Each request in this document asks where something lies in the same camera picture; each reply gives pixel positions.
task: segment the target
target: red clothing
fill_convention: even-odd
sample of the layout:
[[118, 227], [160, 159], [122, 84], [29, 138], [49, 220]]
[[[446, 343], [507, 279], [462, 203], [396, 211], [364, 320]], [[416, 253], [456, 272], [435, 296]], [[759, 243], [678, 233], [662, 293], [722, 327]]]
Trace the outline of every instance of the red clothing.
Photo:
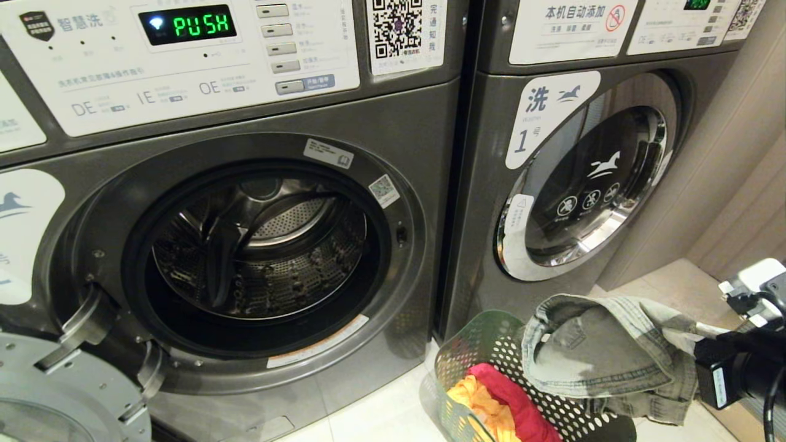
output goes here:
[[510, 407], [516, 423], [516, 436], [522, 442], [561, 442], [554, 427], [541, 416], [538, 408], [518, 384], [487, 363], [470, 367], [467, 374], [475, 376], [491, 397]]

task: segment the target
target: black cable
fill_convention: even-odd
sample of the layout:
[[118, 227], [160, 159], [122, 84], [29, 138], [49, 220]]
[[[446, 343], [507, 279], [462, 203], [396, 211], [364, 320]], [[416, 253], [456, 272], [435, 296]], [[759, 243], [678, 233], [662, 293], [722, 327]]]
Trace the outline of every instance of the black cable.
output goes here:
[[764, 411], [762, 413], [762, 420], [764, 421], [764, 440], [766, 442], [775, 442], [775, 428], [773, 425], [773, 407], [775, 405], [775, 396], [778, 393], [778, 387], [783, 380], [784, 371], [786, 366], [781, 366], [778, 374], [773, 379], [773, 383], [767, 390], [767, 396], [764, 399]]

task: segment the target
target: number 1 sticker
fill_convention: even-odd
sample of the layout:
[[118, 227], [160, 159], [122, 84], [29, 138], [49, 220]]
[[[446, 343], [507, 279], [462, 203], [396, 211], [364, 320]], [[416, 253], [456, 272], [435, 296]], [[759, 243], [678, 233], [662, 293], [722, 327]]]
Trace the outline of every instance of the number 1 sticker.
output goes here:
[[516, 121], [505, 156], [508, 169], [520, 168], [601, 84], [598, 71], [538, 77], [521, 91]]

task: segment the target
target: open washing machine door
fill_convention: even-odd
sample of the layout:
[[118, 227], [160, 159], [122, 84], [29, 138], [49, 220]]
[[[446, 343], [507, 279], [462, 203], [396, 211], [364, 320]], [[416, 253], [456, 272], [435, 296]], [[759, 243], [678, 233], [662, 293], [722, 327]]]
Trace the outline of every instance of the open washing machine door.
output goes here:
[[668, 168], [678, 133], [673, 87], [627, 79], [581, 107], [529, 160], [502, 210], [496, 255], [521, 281], [565, 274], [610, 243]]
[[87, 302], [49, 341], [0, 331], [0, 439], [8, 441], [148, 442], [146, 400], [161, 385], [165, 355], [148, 345], [137, 383], [81, 349], [104, 339], [116, 309], [91, 286]]

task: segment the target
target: horse logo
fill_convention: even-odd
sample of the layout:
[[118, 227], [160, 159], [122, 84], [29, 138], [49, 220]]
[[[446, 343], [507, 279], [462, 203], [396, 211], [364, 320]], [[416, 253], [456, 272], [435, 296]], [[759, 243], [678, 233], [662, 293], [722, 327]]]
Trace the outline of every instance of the horse logo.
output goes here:
[[14, 215], [22, 215], [23, 213], [28, 212], [26, 210], [19, 210], [30, 208], [30, 206], [19, 204], [19, 202], [17, 202], [18, 199], [20, 199], [20, 196], [14, 192], [6, 193], [6, 195], [3, 197], [2, 204], [0, 204], [0, 219], [8, 218], [9, 216]]
[[581, 88], [582, 88], [582, 85], [579, 84], [579, 85], [576, 85], [576, 87], [574, 87], [573, 90], [561, 90], [560, 94], [562, 94], [562, 96], [557, 98], [557, 101], [560, 102], [560, 103], [563, 103], [563, 102], [566, 102], [566, 101], [578, 100], [578, 91]]
[[619, 160], [619, 157], [619, 151], [616, 151], [614, 152], [614, 155], [608, 159], [608, 161], [595, 161], [594, 163], [590, 164], [590, 166], [595, 166], [595, 170], [591, 171], [587, 175], [587, 178], [595, 179], [604, 175], [611, 175], [617, 168], [617, 160]]

